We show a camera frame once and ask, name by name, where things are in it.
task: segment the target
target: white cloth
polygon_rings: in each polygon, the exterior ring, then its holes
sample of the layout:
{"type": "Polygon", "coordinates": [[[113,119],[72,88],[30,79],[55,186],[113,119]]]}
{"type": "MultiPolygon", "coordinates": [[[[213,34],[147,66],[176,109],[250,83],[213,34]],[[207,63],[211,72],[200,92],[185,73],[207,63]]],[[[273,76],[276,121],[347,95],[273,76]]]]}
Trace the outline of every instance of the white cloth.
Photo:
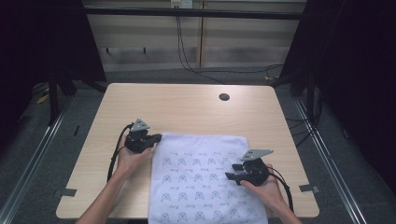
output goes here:
{"type": "Polygon", "coordinates": [[[228,180],[245,137],[164,133],[152,161],[148,223],[268,223],[265,207],[228,180]]]}

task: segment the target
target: light wood tabletop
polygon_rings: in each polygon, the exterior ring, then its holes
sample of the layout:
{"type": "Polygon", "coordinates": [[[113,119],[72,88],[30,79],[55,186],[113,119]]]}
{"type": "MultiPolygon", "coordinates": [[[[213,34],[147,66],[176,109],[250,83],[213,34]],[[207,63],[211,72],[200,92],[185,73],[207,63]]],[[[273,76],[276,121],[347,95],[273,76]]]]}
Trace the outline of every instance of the light wood tabletop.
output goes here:
{"type": "MultiPolygon", "coordinates": [[[[120,132],[136,119],[150,126],[148,134],[238,135],[246,137],[252,149],[272,149],[274,153],[263,160],[273,164],[290,186],[295,214],[318,215],[313,192],[300,191],[299,186],[309,182],[273,88],[116,83],[107,88],[67,184],[67,189],[77,190],[76,195],[62,197],[56,211],[59,218],[78,218],[93,202],[106,184],[120,132]],[[222,93],[230,99],[220,100],[222,93]]],[[[148,217],[151,159],[124,183],[110,217],[148,217]]]]}

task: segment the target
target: gray carpet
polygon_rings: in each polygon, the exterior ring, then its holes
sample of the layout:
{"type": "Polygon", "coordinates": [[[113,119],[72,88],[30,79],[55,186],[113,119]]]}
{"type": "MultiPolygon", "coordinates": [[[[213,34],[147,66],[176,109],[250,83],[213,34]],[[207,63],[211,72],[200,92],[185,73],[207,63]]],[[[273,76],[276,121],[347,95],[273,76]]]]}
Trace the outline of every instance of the gray carpet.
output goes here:
{"type": "MultiPolygon", "coordinates": [[[[249,71],[260,69],[263,68],[249,68],[249,71]]],[[[275,77],[279,73],[279,69],[271,70],[268,76],[270,78],[275,77]]],[[[248,69],[233,68],[232,70],[241,72],[248,69]]],[[[212,72],[203,75],[215,78],[225,84],[265,85],[268,83],[265,78],[267,74],[264,72],[245,74],[212,72]]],[[[216,80],[199,76],[184,69],[118,72],[107,73],[106,76],[108,83],[219,84],[216,80]]],[[[63,189],[66,186],[103,97],[102,93],[92,90],[82,83],[76,84],[78,93],[73,97],[71,105],[65,112],[64,121],[54,137],[49,151],[13,219],[13,223],[74,223],[73,220],[60,220],[56,217],[55,211],[60,199],[53,197],[53,193],[56,189],[63,189]]],[[[276,94],[285,117],[300,119],[294,97],[290,95],[289,88],[289,85],[280,86],[276,89],[276,94]]],[[[12,191],[25,164],[33,155],[35,147],[41,139],[40,136],[44,134],[47,128],[50,115],[48,103],[47,101],[43,105],[35,105],[32,101],[25,113],[25,121],[22,120],[19,131],[15,133],[15,138],[8,146],[7,156],[0,160],[1,203],[12,191]]],[[[291,134],[297,134],[293,136],[296,144],[308,134],[304,124],[300,121],[289,120],[288,124],[291,134]]],[[[368,223],[395,223],[395,197],[391,195],[381,178],[361,156],[353,140],[344,137],[343,125],[336,119],[326,104],[323,106],[318,129],[368,223]]],[[[315,195],[320,209],[319,216],[304,218],[303,222],[353,223],[313,141],[308,137],[297,149],[310,183],[318,186],[320,190],[315,195]]],[[[109,220],[109,223],[126,222],[126,220],[109,220]]],[[[273,218],[270,223],[280,222],[273,218]]]]}

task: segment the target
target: person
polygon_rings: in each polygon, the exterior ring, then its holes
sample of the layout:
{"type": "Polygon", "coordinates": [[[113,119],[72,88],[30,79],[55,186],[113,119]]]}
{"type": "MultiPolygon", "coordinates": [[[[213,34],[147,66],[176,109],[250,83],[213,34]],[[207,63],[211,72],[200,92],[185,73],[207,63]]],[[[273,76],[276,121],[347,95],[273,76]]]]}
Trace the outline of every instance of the person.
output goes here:
{"type": "MultiPolygon", "coordinates": [[[[150,147],[146,148],[140,154],[135,154],[127,148],[124,148],[125,137],[126,136],[124,135],[120,141],[120,152],[116,171],[106,183],[97,198],[76,223],[106,223],[108,215],[110,215],[113,207],[113,203],[116,201],[123,183],[136,170],[140,162],[147,158],[151,153],[150,147]]],[[[302,223],[283,200],[277,179],[273,176],[270,175],[266,182],[259,187],[256,187],[245,180],[241,181],[241,185],[256,194],[265,206],[274,211],[283,223],[302,223]]]]}
{"type": "MultiPolygon", "coordinates": [[[[268,171],[274,173],[271,164],[266,164],[268,171]]],[[[252,191],[266,207],[271,209],[275,215],[277,215],[284,224],[301,224],[301,220],[290,210],[289,206],[285,203],[280,192],[279,184],[277,179],[273,176],[269,176],[265,183],[261,186],[254,186],[246,180],[241,180],[241,185],[246,189],[252,191]]]]}

